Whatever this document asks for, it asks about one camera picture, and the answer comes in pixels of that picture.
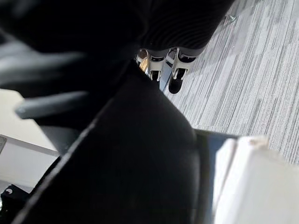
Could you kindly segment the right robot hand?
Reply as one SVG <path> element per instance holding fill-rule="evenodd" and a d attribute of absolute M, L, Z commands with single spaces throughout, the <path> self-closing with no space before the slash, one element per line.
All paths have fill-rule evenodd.
<path fill-rule="evenodd" d="M 3 0 L 0 27 L 29 48 L 5 56 L 0 87 L 42 124 L 184 120 L 134 64 L 139 49 L 203 49 L 230 0 Z"/>

